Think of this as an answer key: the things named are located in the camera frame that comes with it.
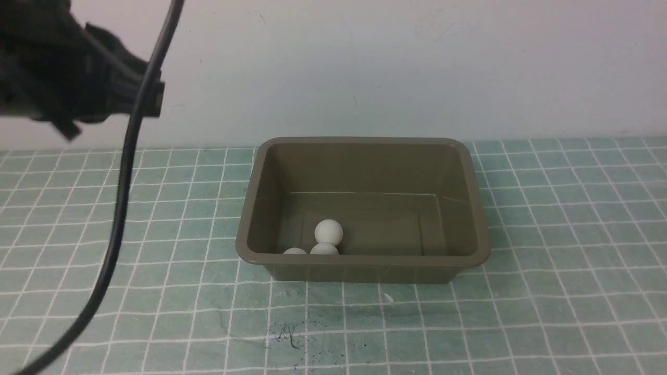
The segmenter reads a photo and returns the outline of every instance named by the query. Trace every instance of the tabletop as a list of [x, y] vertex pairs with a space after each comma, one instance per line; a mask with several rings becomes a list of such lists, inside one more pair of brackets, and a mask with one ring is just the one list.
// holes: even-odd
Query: tabletop
[[[90, 327], [45, 374], [662, 375], [667, 137], [466, 144], [489, 260], [447, 285], [278, 282], [234, 237], [256, 148], [137, 152]], [[0, 151], [0, 372], [79, 313], [120, 151]]]

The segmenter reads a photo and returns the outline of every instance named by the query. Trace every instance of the cutting mat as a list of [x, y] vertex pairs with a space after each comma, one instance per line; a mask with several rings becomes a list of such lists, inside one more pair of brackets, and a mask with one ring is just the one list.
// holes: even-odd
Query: cutting mat
[[[107, 297], [46, 373], [662, 375], [667, 138], [467, 145], [494, 249], [444, 286], [274, 282], [234, 249], [254, 148], [140, 150]], [[2, 372], [85, 303], [119, 158], [0, 153]]]

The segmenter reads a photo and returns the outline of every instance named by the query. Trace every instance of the black cable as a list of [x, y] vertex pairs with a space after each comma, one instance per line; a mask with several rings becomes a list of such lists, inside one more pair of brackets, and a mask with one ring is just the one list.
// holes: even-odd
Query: black cable
[[121, 156], [118, 177], [116, 207], [113, 213], [113, 223], [111, 225], [111, 239], [109, 240], [109, 247], [90, 298], [77, 319], [67, 331], [65, 331], [62, 337], [60, 337], [50, 349], [36, 358], [32, 363], [16, 372], [16, 375], [37, 374], [58, 359], [58, 357], [60, 357], [60, 355], [74, 343], [74, 340], [81, 335], [86, 326], [88, 326], [88, 323], [93, 319], [97, 309], [102, 303], [102, 299], [104, 299], [104, 295], [111, 282], [113, 270], [116, 267], [121, 242], [123, 241], [127, 202], [132, 179], [132, 166], [134, 162], [134, 154], [137, 149], [137, 138], [139, 137], [143, 111], [147, 105], [147, 100], [153, 83], [160, 73], [162, 63], [164, 62], [167, 50], [169, 49], [169, 44], [171, 43], [171, 38], [173, 37], [176, 25], [181, 16], [184, 2], [185, 0], [171, 0], [171, 5], [169, 6], [165, 22], [162, 25], [160, 36], [157, 38], [157, 43], [155, 44], [155, 49], [153, 50], [153, 54], [148, 63], [148, 68], [146, 69], [145, 75], [141, 80], [141, 85], [139, 86], [137, 99], [127, 124], [127, 131], [125, 132], [125, 143], [123, 144], [123, 154]]

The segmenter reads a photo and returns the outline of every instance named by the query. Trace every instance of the plastic tray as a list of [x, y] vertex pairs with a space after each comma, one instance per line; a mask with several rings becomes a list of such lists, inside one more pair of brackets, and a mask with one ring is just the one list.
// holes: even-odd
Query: plastic tray
[[[282, 254], [308, 252], [326, 218], [343, 226], [341, 255]], [[465, 145], [390, 137], [265, 142], [236, 248], [276, 280], [441, 284], [482, 264], [491, 250]]]

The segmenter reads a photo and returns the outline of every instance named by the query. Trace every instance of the white grid line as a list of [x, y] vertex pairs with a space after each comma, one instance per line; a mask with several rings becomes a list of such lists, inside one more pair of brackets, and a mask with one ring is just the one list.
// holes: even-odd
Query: white grid line
[[[84, 159], [83, 159], [83, 163], [84, 163], [84, 164], [85, 164], [85, 161], [86, 161], [87, 158], [88, 158], [88, 155], [90, 155], [90, 154], [89, 154], [89, 153], [86, 154], [86, 156], [85, 156]], [[61, 159], [60, 157], [61, 157], [61, 156], [62, 156], [62, 153], [59, 155], [58, 160], [56, 161], [56, 165], [58, 165], [58, 163], [60, 162], [60, 159]], [[101, 191], [97, 194], [97, 198], [96, 198], [95, 201], [99, 200], [100, 195], [101, 195]], [[92, 213], [93, 213], [93, 211], [91, 210], [91, 211], [90, 211], [90, 214], [88, 215], [88, 218], [90, 218], [90, 216], [91, 216]], [[78, 242], [81, 242], [81, 239], [83, 239], [83, 234], [85, 233], [85, 228], [86, 228], [86, 226], [83, 227], [83, 230], [81, 231], [81, 235], [79, 236], [79, 241], [78, 241]], [[36, 335], [35, 335], [35, 339], [33, 340], [32, 344], [30, 345], [30, 348], [28, 349], [28, 352], [27, 352], [26, 355], [25, 355], [25, 358], [23, 359], [23, 364], [24, 364], [24, 365], [25, 365], [25, 363], [28, 361], [28, 358], [30, 357], [30, 355], [32, 354], [32, 351], [33, 351], [33, 349], [34, 349], [34, 347], [35, 347], [35, 344], [37, 343], [37, 339], [39, 338], [39, 335], [41, 334], [42, 330], [44, 329], [44, 325], [46, 325], [46, 321], [47, 321], [47, 319], [48, 319], [49, 314], [51, 313], [51, 309], [53, 308], [53, 304], [54, 304], [54, 302], [55, 302], [55, 299], [56, 299], [56, 297], [57, 297], [59, 291], [62, 289], [62, 284], [63, 284], [63, 282], [65, 281], [65, 277], [67, 276], [67, 271], [68, 271], [68, 270], [70, 269], [70, 267], [72, 266], [72, 260], [73, 260], [74, 257], [76, 256], [76, 252], [77, 252], [77, 250], [78, 250], [78, 247], [76, 247], [76, 248], [72, 251], [72, 254], [71, 254], [70, 257], [69, 257], [69, 260], [67, 261], [67, 265], [65, 266], [65, 271], [63, 272], [63, 275], [62, 275], [62, 278], [61, 278], [61, 280], [60, 280], [60, 282], [59, 282], [59, 284], [58, 284], [58, 287], [56, 288], [56, 290], [53, 291], [53, 297], [52, 297], [52, 299], [51, 299], [51, 302], [49, 303], [49, 307], [47, 308], [47, 311], [46, 311], [46, 314], [45, 314], [45, 316], [44, 316], [44, 319], [42, 319], [42, 322], [41, 322], [41, 324], [40, 324], [40, 326], [39, 326], [39, 329], [37, 330], [37, 333], [36, 333]]]
[[[139, 163], [141, 163], [141, 159], [143, 159], [143, 153], [141, 154]], [[171, 159], [171, 151], [169, 152], [169, 156], [167, 156], [167, 163], [169, 163], [170, 159]], [[158, 194], [160, 193], [161, 189], [162, 189], [162, 186], [160, 186], [158, 188]], [[155, 206], [156, 205], [153, 204], [153, 209], [151, 210], [151, 218], [155, 214]], [[148, 234], [148, 230], [150, 229], [150, 226], [151, 225], [148, 224], [148, 226], [146, 226], [146, 228], [144, 229], [144, 233], [143, 233], [143, 240], [144, 241], [146, 240], [146, 235]], [[137, 256], [135, 258], [136, 262], [139, 261], [139, 257], [141, 256], [141, 251], [142, 250], [143, 250], [143, 242], [139, 246], [139, 251], [137, 251]], [[132, 267], [132, 272], [130, 273], [129, 278], [127, 279], [127, 285], [129, 285], [130, 282], [132, 281], [132, 278], [134, 277], [134, 273], [135, 273], [136, 270], [137, 270], [137, 265], [134, 265], [134, 267]], [[120, 319], [121, 310], [122, 310], [123, 305], [125, 303], [125, 299], [127, 298], [128, 291], [129, 291], [129, 288], [126, 288], [125, 291], [123, 292], [123, 296], [121, 297], [121, 301], [118, 305], [118, 312], [115, 313], [115, 318], [113, 320], [113, 327], [111, 328], [111, 338], [110, 338], [110, 340], [113, 339], [113, 335], [115, 335], [115, 333], [116, 333], [116, 329], [118, 327], [118, 320]], [[107, 347], [107, 352], [104, 355], [104, 359], [102, 360], [102, 366], [101, 366], [100, 372], [104, 371], [104, 368], [106, 367], [106, 364], [107, 364], [107, 361], [109, 359], [110, 353], [111, 353], [111, 344], [109, 344], [108, 347]]]
[[[532, 141], [529, 141], [528, 143], [530, 144], [530, 148], [533, 149], [533, 151], [534, 151], [535, 148], [533, 147]], [[540, 160], [540, 158], [538, 158], [538, 164], [540, 165], [540, 167], [542, 167], [542, 161]], [[560, 204], [560, 198], [556, 194], [556, 190], [553, 187], [551, 187], [551, 190], [552, 190], [552, 193], [554, 194], [554, 196], [556, 197], [556, 201]], [[526, 201], [528, 201], [528, 199], [526, 197], [526, 194], [524, 193], [523, 189], [521, 189], [521, 194], [524, 196], [524, 199]], [[561, 210], [562, 214], [565, 215], [565, 211], [563, 210], [562, 207], [560, 207], [560, 210]], [[537, 223], [537, 220], [535, 219], [535, 213], [533, 212], [532, 209], [530, 209], [529, 211], [530, 211], [530, 215], [533, 219], [533, 222]], [[538, 232], [540, 233], [540, 239], [542, 240], [542, 243], [546, 244], [546, 239], [544, 237], [544, 234], [542, 233], [542, 229], [538, 229]], [[547, 254], [549, 256], [549, 260], [551, 261], [551, 265], [555, 268], [556, 263], [554, 262], [554, 258], [552, 257], [551, 253], [549, 253], [548, 250], [547, 250]], [[577, 315], [575, 314], [575, 309], [574, 309], [574, 306], [572, 305], [572, 301], [570, 300], [569, 295], [567, 295], [567, 289], [565, 289], [565, 284], [563, 284], [563, 280], [561, 279], [561, 277], [558, 273], [556, 273], [556, 279], [558, 280], [558, 284], [560, 285], [561, 289], [563, 289], [563, 293], [566, 294], [566, 301], [568, 302], [568, 306], [570, 307], [570, 311], [572, 311], [572, 315], [574, 316], [575, 321], [577, 321], [577, 323], [581, 323], [581, 321], [579, 321], [579, 317], [577, 317]], [[593, 355], [593, 349], [591, 349], [591, 346], [588, 342], [588, 338], [586, 337], [586, 334], [584, 333], [584, 329], [581, 327], [581, 325], [579, 325], [578, 327], [579, 327], [579, 334], [582, 336], [582, 338], [584, 339], [584, 343], [586, 344], [586, 349], [588, 350], [589, 355], [592, 356]], [[599, 373], [602, 373], [600, 371], [600, 365], [598, 364], [598, 361], [595, 359], [595, 357], [593, 357], [593, 363], [595, 364], [595, 368], [597, 369], [597, 371]]]
[[[197, 160], [199, 159], [199, 153], [200, 153], [200, 151], [201, 151], [201, 149], [198, 149], [198, 150], [197, 150], [197, 156], [196, 156], [196, 159], [197, 159]], [[195, 173], [197, 173], [197, 167], [196, 167], [196, 166], [195, 166], [195, 169], [194, 169], [194, 171], [193, 171], [193, 173], [192, 173], [192, 178], [190, 179], [190, 184], [189, 184], [189, 186], [187, 187], [187, 196], [190, 196], [190, 192], [192, 191], [192, 181], [195, 179]], [[176, 231], [176, 238], [179, 238], [179, 237], [180, 237], [180, 234], [181, 234], [181, 228], [183, 227], [183, 217], [185, 216], [185, 211], [186, 211], [186, 210], [187, 210], [187, 202], [183, 205], [183, 211], [181, 212], [181, 221], [180, 221], [180, 223], [179, 223], [179, 225], [178, 225], [178, 230]], [[161, 288], [162, 291], [161, 291], [161, 293], [160, 293], [160, 299], [159, 299], [159, 301], [158, 301], [158, 303], [157, 303], [157, 309], [156, 309], [155, 311], [160, 311], [160, 308], [162, 307], [162, 301], [164, 300], [164, 296], [165, 296], [165, 287], [166, 287], [166, 285], [167, 285], [167, 280], [169, 279], [169, 273], [170, 273], [170, 271], [171, 271], [171, 262], [173, 261], [173, 256], [174, 256], [174, 254], [176, 254], [176, 247], [177, 247], [176, 245], [177, 245], [177, 242], [174, 242], [174, 243], [173, 243], [173, 248], [171, 249], [171, 255], [170, 255], [170, 257], [169, 257], [169, 264], [167, 265], [167, 272], [165, 273], [164, 283], [162, 283], [162, 288]], [[156, 315], [155, 315], [155, 318], [153, 319], [153, 327], [151, 328], [151, 335], [150, 335], [150, 337], [149, 337], [149, 341], [153, 339], [153, 335], [155, 334], [155, 328], [157, 327], [157, 319], [158, 319], [158, 317], [159, 317], [159, 315], [156, 314]], [[142, 372], [144, 371], [144, 368], [145, 368], [145, 366], [146, 366], [146, 359], [147, 359], [147, 357], [148, 357], [148, 353], [149, 353], [150, 349], [151, 349], [151, 344], [148, 343], [148, 344], [146, 345], [146, 349], [144, 349], [143, 360], [141, 361], [141, 371], [142, 371]]]
[[[598, 163], [600, 163], [600, 160], [598, 159], [598, 156], [594, 154], [594, 157], [595, 157], [595, 160], [596, 160]], [[604, 170], [603, 170], [603, 172], [604, 172], [605, 178], [606, 178], [608, 181], [611, 181], [612, 179], [609, 177], [609, 175], [607, 174], [607, 172], [604, 171]], [[634, 169], [632, 170], [632, 173], [634, 173], [635, 175], [637, 175], [637, 173], [636, 173], [636, 171], [635, 171]], [[614, 187], [614, 186], [612, 185], [612, 189], [614, 189], [614, 193], [620, 198], [621, 195], [620, 195], [620, 193], [618, 192], [618, 190], [616, 189], [616, 187]], [[626, 209], [628, 212], [630, 212], [630, 210], [628, 209], [628, 205], [626, 204], [626, 202], [621, 201], [621, 204], [623, 204], [623, 206], [625, 207], [625, 209]], [[598, 213], [598, 211], [595, 209], [595, 207], [594, 207], [594, 210], [595, 210], [595, 212], [596, 212], [596, 215], [598, 215], [598, 217], [599, 217], [599, 213]], [[642, 231], [641, 227], [640, 227], [640, 226], [637, 226], [637, 227], [638, 227], [638, 230], [639, 230], [641, 236], [643, 237], [644, 241], [645, 241], [646, 243], [648, 243], [648, 239], [646, 238], [646, 236], [645, 236], [644, 232]], [[607, 230], [607, 227], [606, 227], [606, 226], [604, 226], [604, 229], [605, 229], [605, 231], [606, 231], [606, 233], [607, 233], [607, 236], [609, 236], [609, 238], [612, 238], [612, 236], [610, 235], [610, 233], [609, 233], [609, 231]], [[617, 245], [617, 244], [612, 244], [612, 245], [613, 245], [614, 249], [616, 249], [616, 252], [618, 253], [618, 257], [620, 258], [621, 264], [622, 264], [623, 266], [626, 266], [626, 267], [627, 267], [628, 265], [627, 265], [625, 259], [623, 258], [623, 256], [622, 256], [620, 250], [618, 249], [618, 245]], [[656, 259], [657, 259], [658, 261], [660, 261], [660, 257], [658, 256], [658, 254], [655, 253], [655, 251], [653, 250], [653, 247], [648, 246], [648, 248], [650, 249], [651, 252], [653, 252], [653, 256], [655, 256]], [[639, 285], [639, 283], [637, 282], [637, 279], [634, 277], [634, 275], [633, 275], [632, 272], [630, 272], [630, 271], [628, 271], [628, 275], [630, 275], [630, 278], [632, 279], [632, 282], [634, 282], [635, 286], [637, 287], [637, 290], [639, 290], [639, 291], [641, 292], [641, 295], [644, 297], [644, 301], [648, 304], [649, 309], [651, 309], [651, 313], [653, 314], [653, 316], [655, 316], [656, 318], [658, 318], [658, 317], [659, 317], [658, 313], [655, 311], [655, 309], [653, 309], [653, 305], [651, 304], [650, 300], [646, 297], [646, 293], [645, 293], [645, 291], [642, 289], [642, 287]], [[658, 323], [658, 326], [659, 326], [660, 329], [662, 330], [662, 334], [664, 335], [665, 339], [667, 339], [667, 330], [665, 329], [665, 327], [664, 327], [662, 324], [659, 324], [659, 323]]]
[[[502, 144], [502, 148], [503, 148], [503, 151], [505, 151], [505, 145], [504, 145], [504, 143]], [[488, 180], [488, 177], [486, 176], [486, 173], [484, 173], [484, 168], [482, 167], [481, 164], [480, 164], [480, 169], [481, 169], [481, 171], [482, 171], [482, 175], [484, 176], [484, 179], [486, 180], [486, 184], [488, 185], [488, 184], [489, 184], [489, 180]], [[526, 199], [526, 195], [525, 195], [525, 193], [524, 193], [523, 190], [521, 190], [521, 194], [522, 194], [522, 196], [524, 197], [524, 199]], [[494, 205], [496, 206], [496, 203], [497, 203], [497, 202], [496, 202], [496, 197], [494, 197], [494, 196], [492, 195], [492, 196], [491, 196], [491, 199], [492, 199]], [[500, 222], [501, 222], [501, 224], [504, 224], [502, 216], [501, 216], [501, 215], [498, 215], [498, 216], [499, 216], [499, 218], [500, 218]], [[504, 225], [503, 225], [503, 230], [504, 230], [505, 236], [507, 237], [507, 239], [508, 239], [508, 241], [509, 241], [509, 243], [510, 243], [510, 251], [512, 252], [512, 257], [513, 257], [514, 261], [516, 262], [516, 264], [518, 265], [518, 264], [519, 264], [519, 260], [517, 259], [516, 252], [515, 252], [514, 249], [512, 248], [512, 238], [510, 237], [510, 234], [509, 234], [508, 231], [507, 231], [507, 227], [505, 227]], [[485, 272], [485, 276], [484, 276], [484, 277], [485, 277], [485, 279], [486, 279], [486, 283], [487, 283], [487, 285], [488, 285], [488, 287], [489, 287], [489, 293], [490, 293], [491, 296], [493, 297], [493, 290], [491, 289], [491, 283], [489, 283], [489, 277], [488, 277], [488, 274], [487, 274], [486, 266], [483, 265], [482, 267], [483, 267], [484, 272]], [[530, 299], [530, 303], [531, 303], [531, 305], [532, 305], [532, 307], [533, 307], [533, 310], [535, 311], [535, 315], [538, 317], [538, 322], [540, 323], [540, 327], [541, 327], [541, 329], [542, 329], [542, 337], [544, 338], [544, 341], [545, 341], [545, 343], [546, 343], [547, 350], [549, 351], [549, 355], [551, 356], [552, 363], [553, 363], [553, 365], [554, 365], [554, 369], [556, 370], [556, 373], [557, 373], [558, 375], [560, 375], [560, 369], [558, 368], [558, 365], [557, 365], [557, 363], [556, 363], [556, 361], [555, 361], [555, 359], [554, 359], [553, 349], [551, 348], [551, 344], [549, 343], [549, 337], [548, 337], [548, 335], [547, 335], [547, 333], [546, 333], [545, 326], [544, 326], [544, 324], [543, 324], [543, 322], [542, 322], [542, 317], [541, 317], [541, 315], [540, 315], [540, 313], [539, 313], [539, 311], [538, 311], [537, 303], [535, 303], [534, 295], [531, 293], [530, 289], [528, 288], [528, 281], [526, 280], [526, 275], [525, 275], [525, 273], [523, 273], [523, 272], [519, 272], [519, 273], [521, 274], [522, 282], [524, 283], [524, 287], [526, 288], [526, 291], [527, 291], [527, 293], [528, 293], [528, 297], [529, 297], [529, 299]], [[494, 309], [495, 309], [495, 311], [496, 311], [496, 316], [498, 317], [498, 323], [499, 323], [499, 324], [502, 324], [502, 319], [501, 319], [501, 317], [500, 317], [500, 314], [498, 313], [498, 307], [497, 307], [497, 305], [496, 305], [495, 298], [494, 298], [494, 300], [493, 300], [493, 303], [494, 303]], [[508, 350], [511, 351], [511, 350], [512, 350], [512, 346], [511, 346], [511, 344], [509, 343], [509, 340], [508, 340], [508, 337], [507, 337], [507, 333], [505, 332], [505, 330], [503, 330], [503, 334], [505, 335], [505, 339], [506, 339], [506, 341], [507, 341]], [[518, 372], [517, 369], [516, 369], [516, 363], [515, 363], [514, 360], [512, 360], [512, 366], [514, 367], [514, 372]]]
[[[561, 148], [563, 147], [562, 143], [560, 143], [560, 142], [558, 142], [558, 145], [559, 145]], [[568, 162], [568, 164], [571, 165], [571, 163], [570, 163], [570, 159], [569, 159], [569, 157], [568, 157], [567, 155], [565, 155], [565, 160]], [[577, 181], [581, 182], [581, 180], [579, 179], [579, 176], [578, 176], [578, 175], [575, 175], [575, 177], [576, 177]], [[587, 192], [585, 189], [584, 189], [584, 193], [586, 194], [586, 197], [588, 198], [588, 200], [590, 200], [590, 196], [588, 195], [588, 192]], [[568, 225], [569, 225], [570, 227], [572, 227], [572, 223], [570, 223], [570, 219], [567, 217], [565, 211], [564, 211], [563, 209], [561, 209], [561, 211], [562, 211], [562, 213], [565, 215], [565, 219], [566, 219]], [[595, 215], [596, 215], [596, 217], [598, 218], [598, 220], [601, 220], [601, 217], [600, 217], [600, 214], [598, 213], [597, 208], [593, 207], [593, 212], [595, 213]], [[580, 241], [580, 239], [579, 239], [578, 234], [577, 234], [575, 231], [572, 231], [572, 234], [573, 234], [574, 237], [576, 238], [577, 243], [581, 244], [581, 241]], [[588, 257], [586, 257], [585, 254], [584, 254], [584, 259], [586, 260], [586, 263], [588, 264], [588, 267], [589, 267], [589, 268], [593, 268], [593, 267], [592, 267], [592, 264], [590, 263], [590, 260], [588, 259]], [[595, 272], [591, 272], [591, 274], [593, 275], [593, 279], [595, 280], [595, 283], [596, 283], [596, 285], [598, 286], [598, 288], [599, 288], [601, 291], [604, 290], [604, 289], [602, 289], [602, 282], [600, 282], [600, 279], [598, 278], [598, 275], [597, 275]], [[619, 322], [618, 315], [616, 314], [616, 311], [614, 311], [614, 307], [612, 306], [611, 301], [609, 301], [609, 296], [605, 295], [605, 296], [604, 296], [604, 300], [605, 300], [605, 302], [607, 303], [607, 307], [609, 307], [609, 311], [611, 311], [612, 316], [614, 317], [615, 321], [618, 323], [618, 322]], [[579, 317], [578, 317], [577, 312], [575, 311], [575, 309], [572, 309], [572, 313], [573, 313], [573, 315], [576, 317], [577, 321], [579, 321]], [[633, 351], [633, 349], [632, 349], [632, 345], [630, 344], [630, 340], [628, 339], [628, 335], [626, 334], [626, 332], [625, 332], [625, 330], [623, 329], [623, 327], [620, 326], [620, 325], [619, 325], [619, 331], [621, 331], [621, 335], [623, 336], [623, 341], [625, 341], [625, 345], [627, 345], [627, 347], [630, 349], [630, 352], [631, 352], [631, 353], [633, 354], [633, 356], [634, 356], [634, 361], [635, 361], [635, 364], [637, 365], [637, 368], [639, 368], [639, 371], [641, 372], [641, 374], [644, 375], [644, 370], [642, 369], [642, 365], [641, 365], [639, 359], [637, 358], [637, 355], [634, 354], [634, 351]]]
[[[223, 156], [223, 163], [225, 163], [225, 161], [227, 160], [227, 153], [228, 153], [228, 149], [225, 150], [225, 155]], [[222, 174], [220, 175], [220, 183], [217, 187], [217, 196], [218, 197], [220, 196], [220, 191], [222, 189], [222, 180], [223, 179], [225, 179], [225, 168], [224, 167], [222, 168]], [[216, 201], [215, 208], [213, 209], [213, 213], [214, 213], [213, 216], [215, 216], [215, 213], [217, 213], [217, 209], [218, 209], [218, 202]], [[211, 238], [213, 237], [214, 224], [215, 224], [215, 222], [211, 223], [211, 229], [210, 229], [210, 232], [209, 232], [208, 241], [206, 243], [206, 252], [205, 252], [205, 255], [204, 255], [205, 260], [208, 259], [209, 249], [211, 248]], [[204, 278], [204, 270], [205, 269], [206, 269], [206, 264], [203, 264], [201, 266], [201, 273], [199, 275], [199, 285], [197, 286], [197, 294], [195, 295], [195, 301], [194, 301], [194, 306], [193, 306], [193, 309], [195, 311], [192, 313], [192, 322], [191, 322], [191, 325], [190, 325], [190, 331], [187, 335], [188, 343], [187, 343], [187, 346], [185, 347], [185, 357], [183, 358], [183, 369], [182, 369], [183, 371], [185, 371], [185, 369], [187, 368], [187, 358], [189, 357], [189, 353], [190, 353], [190, 346], [191, 346], [190, 343], [192, 342], [192, 334], [195, 330], [195, 320], [197, 319], [197, 306], [198, 306], [197, 304], [199, 303], [199, 295], [201, 293], [201, 283], [202, 283], [203, 278]], [[239, 281], [238, 280], [238, 268], [237, 268], [236, 272], [237, 272], [236, 282], [238, 282]], [[229, 348], [229, 340], [228, 339], [229, 339], [229, 329], [227, 329], [227, 345], [226, 345], [226, 348], [225, 348], [225, 361], [227, 360], [227, 350]]]
[[472, 366], [472, 355], [470, 354], [470, 347], [468, 346], [468, 337], [465, 333], [465, 328], [463, 325], [463, 314], [461, 313], [461, 306], [459, 306], [459, 300], [456, 298], [456, 290], [454, 289], [454, 284], [450, 282], [450, 290], [452, 291], [452, 300], [454, 301], [454, 307], [456, 307], [456, 312], [458, 313], [459, 318], [459, 329], [461, 330], [461, 336], [463, 336], [463, 345], [466, 347], [466, 356], [468, 360], [468, 367], [470, 368], [470, 374], [474, 374], [475, 370]]

